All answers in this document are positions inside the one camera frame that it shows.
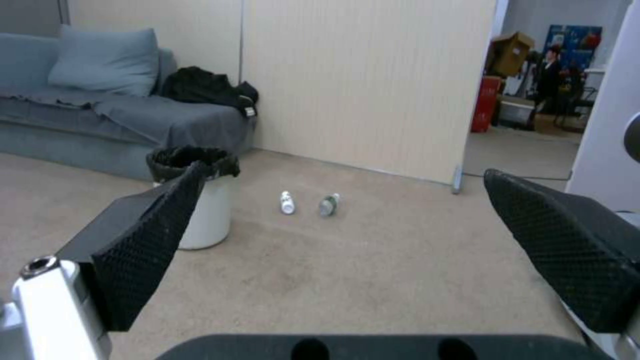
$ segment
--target screw hole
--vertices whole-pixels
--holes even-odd
[[[440,360],[477,360],[474,350],[456,338],[444,339],[438,344],[438,357]]]
[[[318,339],[304,339],[293,347],[291,360],[329,360],[329,349]]]
[[[47,267],[50,261],[51,258],[38,258],[30,262],[28,268],[30,271],[42,270]]]

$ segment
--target green bottle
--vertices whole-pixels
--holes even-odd
[[[320,202],[320,216],[323,218],[330,217],[335,214],[338,209],[338,202],[340,201],[340,194],[334,193],[322,199]]]

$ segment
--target black jacket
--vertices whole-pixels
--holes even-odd
[[[258,102],[258,91],[249,83],[233,87],[227,75],[215,75],[196,66],[184,67],[169,75],[161,95],[180,102],[233,106],[245,117],[256,114]]]
[[[548,69],[545,67],[541,69],[542,73],[538,80],[538,98],[557,97],[561,82],[560,70],[561,65],[558,61],[554,61]]]

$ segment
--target gray pillow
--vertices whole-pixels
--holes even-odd
[[[153,29],[100,33],[62,25],[60,53],[49,84],[148,96],[156,83],[158,59]]]

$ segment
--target carpet floor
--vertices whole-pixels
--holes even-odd
[[[500,333],[579,340],[493,212],[482,182],[448,187],[267,151],[241,159],[229,237],[178,251],[112,359],[212,333]],[[0,296],[113,199],[150,184],[0,154]],[[278,210],[282,190],[297,212]],[[338,213],[317,203],[338,192]]]
[[[568,179],[580,146],[580,134],[543,135],[505,127],[470,133],[464,172],[483,174],[497,168],[518,176]]]

